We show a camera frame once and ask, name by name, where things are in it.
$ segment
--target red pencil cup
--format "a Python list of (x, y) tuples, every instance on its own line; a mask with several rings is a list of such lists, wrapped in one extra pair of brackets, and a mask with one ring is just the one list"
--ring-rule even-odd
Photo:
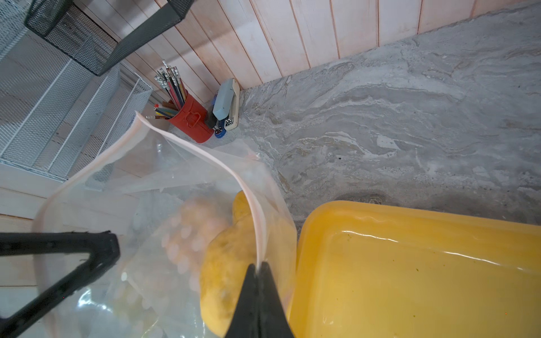
[(168, 121), (195, 142), (203, 143), (214, 134), (214, 131), (204, 123), (205, 117), (207, 117), (207, 110), (186, 92), (186, 102), (182, 109)]

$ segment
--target wooden wall panel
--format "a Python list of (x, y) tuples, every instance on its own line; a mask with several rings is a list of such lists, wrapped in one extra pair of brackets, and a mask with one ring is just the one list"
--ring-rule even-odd
[(61, 182), (0, 163), (0, 187), (38, 197), (49, 197)]
[(216, 50), (216, 47), (210, 42), (207, 34), (205, 34), (191, 11), (176, 27), (201, 61), (207, 66), (208, 70), (214, 75), (218, 83), (234, 77), (229, 66)]
[(180, 34), (176, 27), (173, 27), (163, 33), (163, 36), (176, 49), (182, 58), (190, 65), (194, 72), (199, 76), (201, 81), (207, 85), (208, 89), (216, 93), (220, 88), (220, 84), (214, 78), (214, 75), (208, 70), (207, 66), (201, 61), (199, 56), (190, 47), (188, 42)]
[(229, 23), (218, 0), (197, 1), (191, 9), (201, 28), (243, 88), (261, 84), (261, 79)]
[[(521, 0), (197, 0), (186, 18), (126, 58), (153, 79), (174, 62), (205, 102), (235, 77), (243, 88), (391, 43)], [(75, 0), (120, 40), (167, 0)]]
[(283, 76), (310, 68), (289, 0), (251, 0)]
[(417, 34), (421, 0), (379, 0), (379, 44)]
[(378, 46), (377, 0), (331, 0), (340, 57)]
[[(147, 17), (152, 16), (160, 9), (160, 6), (154, 0), (134, 0), (137, 6), (145, 13)], [(199, 56), (193, 51), (190, 45), (184, 40), (179, 31), (173, 27), (162, 34), (163, 37), (171, 44), (176, 52), (182, 56), (184, 61), (190, 66), (199, 79), (207, 86), (212, 93), (216, 93), (220, 88), (218, 81), (210, 73), (207, 67), (203, 64)], [(200, 83), (192, 83), (192, 87), (198, 88)]]
[(282, 77), (249, 0), (219, 0), (263, 82)]
[(291, 0), (310, 67), (338, 59), (329, 0)]
[[(60, 231), (87, 231), (87, 229), (64, 226)], [(27, 218), (0, 215), (0, 231), (3, 233), (29, 233), (32, 231), (32, 220)], [(88, 254), (67, 255), (68, 269), (80, 264), (80, 259)], [(34, 286), (36, 277), (32, 255), (0, 257), (0, 287)]]
[(472, 17), (495, 11), (521, 1), (524, 0), (476, 0), (472, 10)]
[(0, 214), (34, 218), (46, 198), (0, 188)]
[(470, 17), (475, 0), (423, 0), (418, 33), (428, 32)]
[[(144, 6), (143, 0), (137, 0), (139, 5), (136, 5), (133, 0), (106, 1), (133, 29), (137, 28), (148, 18), (148, 16), (153, 14), (152, 7), (145, 6), (147, 13), (144, 13), (139, 7), (139, 5)], [(212, 99), (213, 94), (207, 86), (199, 79), (190, 66), (181, 59), (179, 53), (171, 46), (169, 41), (167, 41), (163, 35), (158, 35), (147, 45), (139, 48), (137, 54), (152, 68), (152, 72), (147, 72), (145, 74), (148, 77), (154, 77), (155, 71), (163, 67), (162, 60), (165, 60), (166, 62), (175, 60), (179, 73), (184, 77), (184, 82), (189, 92), (200, 102), (206, 102)]]
[[(28, 304), (38, 295), (36, 287), (0, 287), (0, 317), (6, 318)], [(43, 318), (32, 324), (20, 338), (48, 338)]]

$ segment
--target marble countertop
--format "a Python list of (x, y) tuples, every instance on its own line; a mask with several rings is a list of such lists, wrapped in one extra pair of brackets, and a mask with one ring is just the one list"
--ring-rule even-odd
[(541, 4), (489, 14), (241, 93), (300, 226), (336, 199), (541, 224)]

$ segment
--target wire mesh tray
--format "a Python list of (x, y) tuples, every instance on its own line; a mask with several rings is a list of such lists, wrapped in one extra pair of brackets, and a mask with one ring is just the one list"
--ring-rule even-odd
[(28, 4), (18, 4), (13, 0), (0, 1), (0, 60), (23, 37), (24, 16)]
[(152, 92), (122, 64), (94, 76), (31, 31), (0, 74), (0, 162), (60, 181), (116, 142)]
[(118, 45), (71, 1), (34, 0), (25, 25), (97, 76)]

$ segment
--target yellow plastic tray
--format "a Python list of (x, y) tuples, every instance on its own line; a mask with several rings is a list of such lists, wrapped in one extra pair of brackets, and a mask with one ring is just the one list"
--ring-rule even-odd
[(541, 337), (541, 227), (357, 202), (306, 220), (303, 337)]

